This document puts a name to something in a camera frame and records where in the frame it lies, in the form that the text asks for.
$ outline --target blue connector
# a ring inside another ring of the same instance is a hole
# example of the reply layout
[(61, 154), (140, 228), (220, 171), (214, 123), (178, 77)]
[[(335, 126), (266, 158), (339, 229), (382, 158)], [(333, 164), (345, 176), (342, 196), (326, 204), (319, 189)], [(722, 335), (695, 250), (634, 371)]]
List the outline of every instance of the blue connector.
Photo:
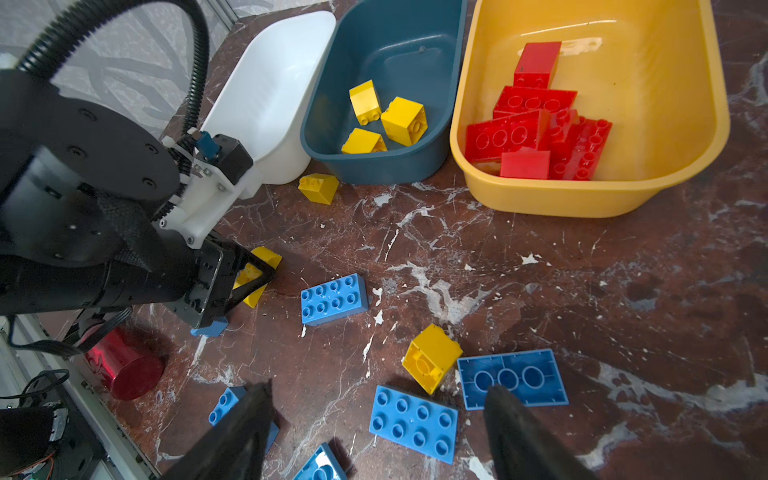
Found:
[(214, 322), (210, 324), (210, 326), (202, 329), (192, 329), (190, 333), (194, 336), (219, 336), (227, 328), (227, 325), (229, 325), (227, 318), (225, 316), (220, 316), (219, 318), (215, 319)]
[(231, 386), (224, 390), (224, 394), (219, 398), (216, 408), (208, 416), (208, 422), (216, 426), (224, 416), (229, 413), (232, 407), (245, 396), (245, 388), (241, 386)]
[(197, 149), (203, 154), (205, 158), (210, 160), (213, 157), (216, 157), (216, 154), (219, 153), (219, 150), (221, 150), (221, 147), (219, 147), (219, 144), (216, 143), (213, 138), (210, 137), (210, 134), (206, 131), (200, 132), (203, 136), (200, 137), (198, 140), (196, 140), (197, 143)]
[(467, 410), (483, 410), (485, 396), (501, 385), (526, 406), (567, 405), (563, 380), (551, 349), (458, 359)]
[(458, 410), (379, 385), (368, 430), (452, 464), (457, 424)]
[(323, 443), (293, 480), (346, 480), (346, 473), (328, 444)]
[(320, 325), (368, 309), (366, 282), (357, 273), (301, 292), (301, 321)]
[(280, 433), (280, 427), (275, 422), (270, 425), (270, 433), (266, 436), (266, 451), (264, 455), (272, 448), (272, 444), (275, 442), (277, 435)]

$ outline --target bolt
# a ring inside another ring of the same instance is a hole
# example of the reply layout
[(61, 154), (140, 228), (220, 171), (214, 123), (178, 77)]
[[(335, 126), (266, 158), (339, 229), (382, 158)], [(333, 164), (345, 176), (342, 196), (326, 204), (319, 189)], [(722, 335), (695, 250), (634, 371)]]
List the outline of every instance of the bolt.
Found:
[(85, 153), (85, 150), (83, 150), (80, 147), (76, 147), (75, 145), (70, 145), (69, 147), (67, 147), (67, 152), (80, 158), (88, 157), (88, 154)]
[(87, 108), (81, 108), (78, 110), (78, 113), (82, 115), (83, 117), (86, 117), (90, 121), (96, 121), (96, 115), (93, 114), (92, 111), (88, 110)]

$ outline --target blue bin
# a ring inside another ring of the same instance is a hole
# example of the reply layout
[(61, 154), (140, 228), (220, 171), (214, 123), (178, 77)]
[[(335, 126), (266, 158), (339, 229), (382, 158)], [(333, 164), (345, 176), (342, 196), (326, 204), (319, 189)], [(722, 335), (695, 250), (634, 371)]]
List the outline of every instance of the blue bin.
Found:
[[(348, 184), (406, 184), (434, 174), (450, 151), (467, 0), (363, 0), (331, 39), (301, 128), (301, 143)], [(427, 131), (411, 147), (387, 138), (381, 121), (361, 126), (349, 89), (373, 80), (382, 111), (395, 97), (424, 105)], [(384, 137), (387, 152), (345, 155), (354, 128)]]

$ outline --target yellow stud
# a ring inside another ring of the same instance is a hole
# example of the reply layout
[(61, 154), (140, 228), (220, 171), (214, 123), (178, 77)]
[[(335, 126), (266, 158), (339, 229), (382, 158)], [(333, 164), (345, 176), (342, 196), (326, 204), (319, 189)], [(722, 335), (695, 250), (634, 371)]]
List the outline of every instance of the yellow stud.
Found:
[(357, 121), (363, 127), (381, 118), (382, 109), (379, 106), (379, 96), (373, 87), (373, 80), (368, 80), (350, 90), (349, 99), (352, 101)]
[(349, 138), (347, 138), (344, 146), (341, 147), (341, 151), (344, 154), (374, 154), (386, 151), (386, 145), (380, 134), (356, 128), (349, 134)]
[[(256, 255), (257, 257), (259, 257), (261, 260), (264, 260), (272, 268), (277, 268), (277, 266), (280, 265), (280, 261), (283, 259), (280, 255), (278, 255), (277, 253), (274, 253), (272, 250), (266, 247), (257, 247), (251, 250), (250, 252), (253, 255)], [(261, 270), (257, 269), (256, 267), (248, 263), (245, 266), (245, 268), (243, 268), (240, 271), (240, 274), (237, 276), (237, 279), (235, 280), (235, 284), (232, 287), (232, 290), (236, 289), (241, 285), (245, 285), (251, 280), (255, 280), (259, 278), (261, 275), (262, 275)], [(246, 299), (243, 300), (243, 303), (247, 304), (250, 308), (256, 308), (256, 304), (259, 302), (259, 299), (261, 298), (261, 294), (264, 293), (265, 289), (266, 289), (266, 285), (262, 286), (255, 292), (251, 293), (248, 297), (246, 297)]]
[(382, 124), (390, 140), (410, 147), (427, 131), (424, 105), (395, 97), (382, 114)]
[(413, 339), (402, 366), (431, 395), (462, 353), (457, 342), (448, 338), (442, 328), (432, 324)]
[(330, 205), (339, 188), (339, 179), (333, 175), (311, 174), (301, 177), (299, 190), (316, 204)]

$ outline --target yellow bin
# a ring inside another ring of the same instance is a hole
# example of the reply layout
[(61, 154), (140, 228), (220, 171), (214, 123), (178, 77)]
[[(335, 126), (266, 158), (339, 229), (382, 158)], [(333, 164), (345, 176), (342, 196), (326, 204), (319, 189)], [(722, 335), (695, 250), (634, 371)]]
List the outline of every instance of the yellow bin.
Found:
[[(614, 123), (592, 181), (484, 173), (464, 158), (468, 124), (490, 120), (526, 43), (563, 41), (551, 88)], [(730, 117), (709, 0), (478, 0), (451, 125), (472, 195), (522, 214), (612, 217), (701, 172)]]

